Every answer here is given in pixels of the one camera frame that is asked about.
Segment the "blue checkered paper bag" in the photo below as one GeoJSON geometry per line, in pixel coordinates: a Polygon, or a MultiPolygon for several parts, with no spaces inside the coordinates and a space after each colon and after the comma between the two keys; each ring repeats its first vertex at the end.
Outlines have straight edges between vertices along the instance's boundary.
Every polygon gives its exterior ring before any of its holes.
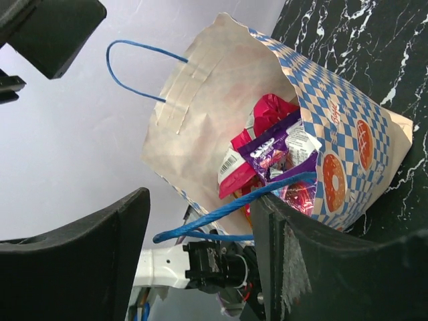
{"type": "Polygon", "coordinates": [[[213,89],[214,99],[237,106],[231,118],[235,131],[207,177],[197,178],[195,164],[183,163],[176,172],[179,183],[172,187],[201,217],[203,206],[213,201],[226,206],[248,197],[246,205],[270,191],[306,216],[345,230],[389,187],[412,145],[413,122],[379,106],[351,83],[292,48],[248,29],[251,39],[233,50],[233,64],[226,64],[203,86],[213,89]],[[316,170],[270,184],[257,177],[250,191],[220,199],[219,167],[231,139],[244,129],[250,112],[265,94],[300,107],[304,130],[318,151],[316,170]]]}

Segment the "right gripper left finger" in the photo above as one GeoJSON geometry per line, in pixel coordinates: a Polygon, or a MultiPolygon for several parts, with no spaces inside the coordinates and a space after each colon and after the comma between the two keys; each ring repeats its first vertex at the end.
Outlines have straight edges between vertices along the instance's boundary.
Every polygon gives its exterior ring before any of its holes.
{"type": "Polygon", "coordinates": [[[2,320],[124,320],[150,214],[139,188],[41,235],[1,243],[2,320]]]}

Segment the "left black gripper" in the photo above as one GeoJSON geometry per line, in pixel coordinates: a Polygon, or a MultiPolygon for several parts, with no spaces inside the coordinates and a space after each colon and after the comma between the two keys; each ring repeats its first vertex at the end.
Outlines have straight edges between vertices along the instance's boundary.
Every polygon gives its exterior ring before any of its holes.
{"type": "Polygon", "coordinates": [[[1,46],[9,44],[47,79],[58,79],[106,16],[97,0],[2,1],[1,46]]]}

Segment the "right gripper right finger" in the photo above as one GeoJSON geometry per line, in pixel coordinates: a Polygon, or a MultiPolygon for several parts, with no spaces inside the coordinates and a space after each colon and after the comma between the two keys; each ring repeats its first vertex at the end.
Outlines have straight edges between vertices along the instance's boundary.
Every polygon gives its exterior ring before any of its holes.
{"type": "Polygon", "coordinates": [[[427,230],[386,242],[327,227],[273,195],[251,204],[268,320],[426,320],[427,230]]]}

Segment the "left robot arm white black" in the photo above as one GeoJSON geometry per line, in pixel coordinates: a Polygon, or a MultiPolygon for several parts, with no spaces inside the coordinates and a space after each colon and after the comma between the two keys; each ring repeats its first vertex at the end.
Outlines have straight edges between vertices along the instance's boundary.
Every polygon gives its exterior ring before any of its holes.
{"type": "MultiPolygon", "coordinates": [[[[172,72],[150,117],[142,157],[170,185],[183,163],[209,175],[235,131],[237,106],[204,90],[233,64],[231,54],[251,39],[226,13],[193,41],[172,72]]],[[[242,288],[248,262],[221,253],[232,236],[203,234],[198,226],[235,211],[248,197],[204,205],[200,220],[179,228],[195,241],[143,250],[150,193],[139,188],[112,205],[52,231],[1,243],[2,320],[123,320],[131,289],[143,287],[242,288]]]]}

